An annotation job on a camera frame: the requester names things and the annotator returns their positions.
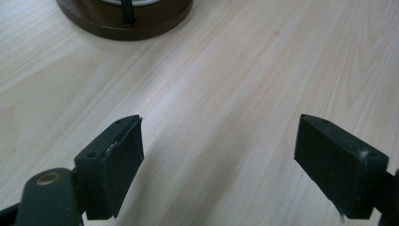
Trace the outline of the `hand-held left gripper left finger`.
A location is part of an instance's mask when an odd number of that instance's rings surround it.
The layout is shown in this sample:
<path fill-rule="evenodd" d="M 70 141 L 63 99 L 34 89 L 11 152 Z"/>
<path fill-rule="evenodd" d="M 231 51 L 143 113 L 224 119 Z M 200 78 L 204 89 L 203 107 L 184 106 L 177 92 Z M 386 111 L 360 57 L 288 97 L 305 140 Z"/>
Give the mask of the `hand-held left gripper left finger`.
<path fill-rule="evenodd" d="M 118 216 L 144 160 L 141 123 L 138 115 L 114 121 L 74 158 L 88 219 Z"/>

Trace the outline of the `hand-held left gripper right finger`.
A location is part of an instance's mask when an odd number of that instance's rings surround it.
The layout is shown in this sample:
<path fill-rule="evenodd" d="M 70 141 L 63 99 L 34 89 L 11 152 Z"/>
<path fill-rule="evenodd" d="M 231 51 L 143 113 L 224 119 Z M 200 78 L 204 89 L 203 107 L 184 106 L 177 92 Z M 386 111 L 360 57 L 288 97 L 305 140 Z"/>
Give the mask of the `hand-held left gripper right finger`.
<path fill-rule="evenodd" d="M 295 161 L 340 214 L 368 219 L 374 209 L 376 185 L 386 173 L 389 158 L 333 122 L 303 114 Z"/>

